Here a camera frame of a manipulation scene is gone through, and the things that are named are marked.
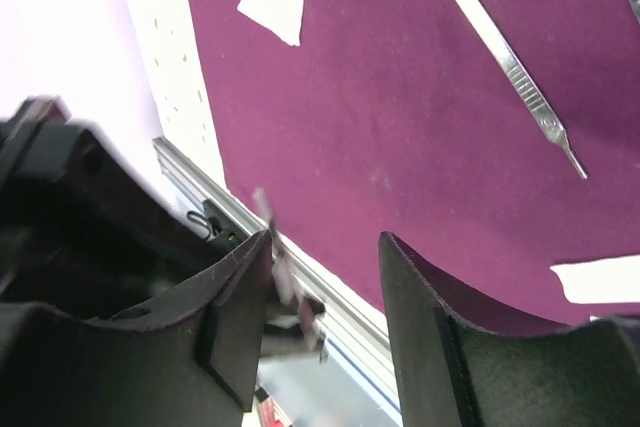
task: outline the maroon cloth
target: maroon cloth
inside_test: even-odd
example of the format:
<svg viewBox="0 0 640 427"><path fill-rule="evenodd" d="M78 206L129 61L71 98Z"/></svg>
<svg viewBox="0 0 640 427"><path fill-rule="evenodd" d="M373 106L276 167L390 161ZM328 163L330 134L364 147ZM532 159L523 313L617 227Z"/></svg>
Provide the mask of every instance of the maroon cloth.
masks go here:
<svg viewBox="0 0 640 427"><path fill-rule="evenodd" d="M229 187L381 307L377 238L561 322L549 267L640 253L640 25L627 0L481 0L590 173L549 144L453 0L305 0L302 46L189 0Z"/></svg>

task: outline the white wall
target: white wall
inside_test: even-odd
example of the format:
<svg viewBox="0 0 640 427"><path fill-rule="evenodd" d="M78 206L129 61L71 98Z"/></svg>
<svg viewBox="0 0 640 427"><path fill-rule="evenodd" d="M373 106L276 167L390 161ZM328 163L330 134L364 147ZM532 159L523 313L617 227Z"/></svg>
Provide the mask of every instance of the white wall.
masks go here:
<svg viewBox="0 0 640 427"><path fill-rule="evenodd" d="M60 95L96 122L163 196L151 139L162 129L126 0L0 0L0 117L29 95Z"/></svg>

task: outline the white perforated panel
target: white perforated panel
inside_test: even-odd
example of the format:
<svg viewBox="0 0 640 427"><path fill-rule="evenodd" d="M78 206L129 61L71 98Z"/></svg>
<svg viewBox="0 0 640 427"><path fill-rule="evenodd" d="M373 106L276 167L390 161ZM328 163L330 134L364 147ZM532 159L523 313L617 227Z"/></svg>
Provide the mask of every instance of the white perforated panel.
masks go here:
<svg viewBox="0 0 640 427"><path fill-rule="evenodd" d="M127 0L165 137L226 188L189 0Z"/></svg>

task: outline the purple tablecloth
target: purple tablecloth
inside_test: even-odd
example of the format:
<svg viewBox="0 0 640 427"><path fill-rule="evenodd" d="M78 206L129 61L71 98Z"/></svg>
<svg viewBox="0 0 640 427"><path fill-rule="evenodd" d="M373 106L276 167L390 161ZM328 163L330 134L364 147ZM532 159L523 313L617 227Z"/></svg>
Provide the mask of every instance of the purple tablecloth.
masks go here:
<svg viewBox="0 0 640 427"><path fill-rule="evenodd" d="M590 173L549 144L453 0L305 0L302 46L190 0L231 190L382 307L392 230L496 299L561 322L549 267L640 253L640 25L627 0L481 0Z"/></svg>

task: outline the hole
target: hole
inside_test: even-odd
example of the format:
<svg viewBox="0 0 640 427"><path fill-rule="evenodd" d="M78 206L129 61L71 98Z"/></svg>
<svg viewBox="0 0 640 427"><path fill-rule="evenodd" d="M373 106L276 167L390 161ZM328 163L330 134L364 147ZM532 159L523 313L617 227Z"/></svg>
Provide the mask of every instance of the hole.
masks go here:
<svg viewBox="0 0 640 427"><path fill-rule="evenodd" d="M82 166L89 177L100 175L104 168L104 159L97 147L91 146L82 154Z"/></svg>
<svg viewBox="0 0 640 427"><path fill-rule="evenodd" d="M150 313L151 311L146 307L131 307L127 310L123 310L122 312L118 312L112 317L112 320L139 319L140 317L144 317Z"/></svg>

